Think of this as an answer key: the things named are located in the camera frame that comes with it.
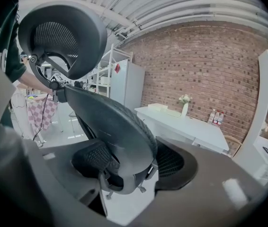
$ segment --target brick wall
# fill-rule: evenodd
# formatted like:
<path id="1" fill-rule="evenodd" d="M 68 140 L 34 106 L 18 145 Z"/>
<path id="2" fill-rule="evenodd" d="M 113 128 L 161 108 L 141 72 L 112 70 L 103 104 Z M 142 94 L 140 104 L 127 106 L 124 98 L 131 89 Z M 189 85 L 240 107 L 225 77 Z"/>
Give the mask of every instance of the brick wall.
<path id="1" fill-rule="evenodd" d="M 142 35 L 122 45 L 145 67 L 142 106 L 161 103 L 181 112 L 179 96 L 193 97 L 188 115 L 207 121 L 223 110 L 221 129 L 243 141 L 258 98 L 258 56 L 268 39 L 252 28 L 226 22 L 192 22 Z"/>

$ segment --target flower vase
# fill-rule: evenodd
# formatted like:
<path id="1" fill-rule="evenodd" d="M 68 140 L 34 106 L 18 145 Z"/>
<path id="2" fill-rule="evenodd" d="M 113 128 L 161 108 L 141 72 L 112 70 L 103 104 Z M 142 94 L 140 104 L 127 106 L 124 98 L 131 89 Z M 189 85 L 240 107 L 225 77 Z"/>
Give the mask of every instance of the flower vase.
<path id="1" fill-rule="evenodd" d="M 187 115 L 189 104 L 184 104 L 181 112 L 181 117 L 184 118 Z"/>

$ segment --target floor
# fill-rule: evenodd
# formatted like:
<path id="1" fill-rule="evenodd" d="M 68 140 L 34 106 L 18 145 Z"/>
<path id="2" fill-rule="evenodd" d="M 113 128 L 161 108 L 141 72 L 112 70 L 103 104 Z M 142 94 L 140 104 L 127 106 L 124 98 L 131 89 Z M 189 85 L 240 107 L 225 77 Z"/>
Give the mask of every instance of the floor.
<path id="1" fill-rule="evenodd" d="M 55 147 L 88 140 L 77 119 L 69 117 L 72 112 L 73 110 L 67 103 L 59 104 L 58 110 L 52 118 L 52 125 L 47 131 L 41 132 L 45 140 L 43 147 Z M 21 135 L 21 129 L 13 113 L 11 118 L 15 131 Z M 154 199 L 154 186 L 157 180 L 158 175 L 155 174 L 152 179 L 143 183 L 143 187 L 147 190 L 145 193 L 141 193 L 139 189 L 129 195 L 114 193 L 111 200 L 105 198 L 108 192 L 103 191 L 103 199 L 108 213 L 107 219 L 124 226 L 129 224 Z"/>

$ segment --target chair backrest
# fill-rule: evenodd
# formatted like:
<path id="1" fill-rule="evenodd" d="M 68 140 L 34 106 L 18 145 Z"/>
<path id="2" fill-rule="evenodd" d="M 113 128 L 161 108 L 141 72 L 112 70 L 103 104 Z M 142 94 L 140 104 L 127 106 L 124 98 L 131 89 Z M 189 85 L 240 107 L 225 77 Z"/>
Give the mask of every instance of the chair backrest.
<path id="1" fill-rule="evenodd" d="M 80 88 L 65 86 L 66 100 L 75 113 L 110 149 L 120 164 L 119 176 L 138 174 L 157 154 L 148 127 L 120 103 Z"/>
<path id="2" fill-rule="evenodd" d="M 90 9 L 76 2 L 59 1 L 42 4 L 26 15 L 18 38 L 28 55 L 41 48 L 47 56 L 63 59 L 69 71 L 56 69 L 74 80 L 98 64 L 107 44 L 107 31 Z"/>

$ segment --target gray table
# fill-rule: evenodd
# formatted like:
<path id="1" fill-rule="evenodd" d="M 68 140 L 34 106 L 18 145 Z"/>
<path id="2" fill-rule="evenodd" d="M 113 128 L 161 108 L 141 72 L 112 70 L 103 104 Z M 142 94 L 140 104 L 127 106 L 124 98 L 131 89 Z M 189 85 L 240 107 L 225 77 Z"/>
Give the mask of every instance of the gray table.
<path id="1" fill-rule="evenodd" d="M 191 140 L 193 145 L 199 144 L 219 153 L 229 150 L 227 141 L 219 127 L 189 116 L 172 116 L 169 112 L 180 113 L 169 109 L 165 112 L 149 107 L 135 108 L 135 110 L 137 116 L 149 127 L 154 136 L 187 143 Z"/>
<path id="2" fill-rule="evenodd" d="M 165 140 L 185 149 L 196 158 L 197 175 L 178 191 L 159 191 L 154 201 L 131 226 L 225 226 L 225 221 L 234 221 L 242 216 L 242 211 L 251 209 L 263 196 L 262 186 L 229 157 L 180 141 Z M 222 182 L 230 178 L 239 180 L 250 200 L 239 212 L 222 185 Z"/>

